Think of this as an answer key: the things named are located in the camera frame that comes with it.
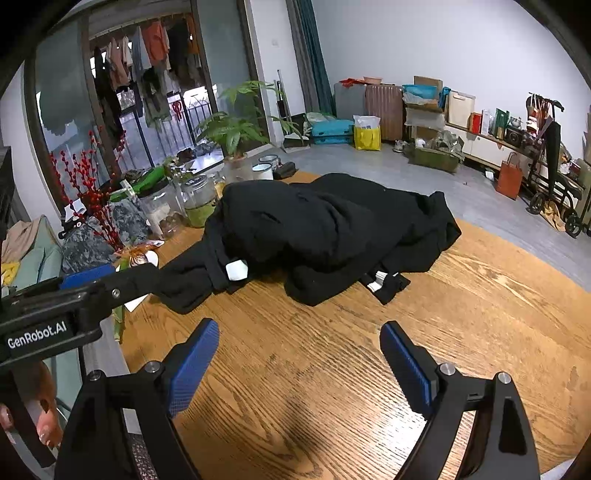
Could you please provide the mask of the person's left hand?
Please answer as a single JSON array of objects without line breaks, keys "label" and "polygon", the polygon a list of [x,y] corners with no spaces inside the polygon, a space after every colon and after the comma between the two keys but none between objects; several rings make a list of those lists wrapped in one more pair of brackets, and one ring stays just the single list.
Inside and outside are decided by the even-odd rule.
[{"label": "person's left hand", "polygon": [[50,449],[59,448],[63,430],[59,425],[56,386],[44,362],[27,364],[14,372],[17,391],[32,419],[40,442]]}]

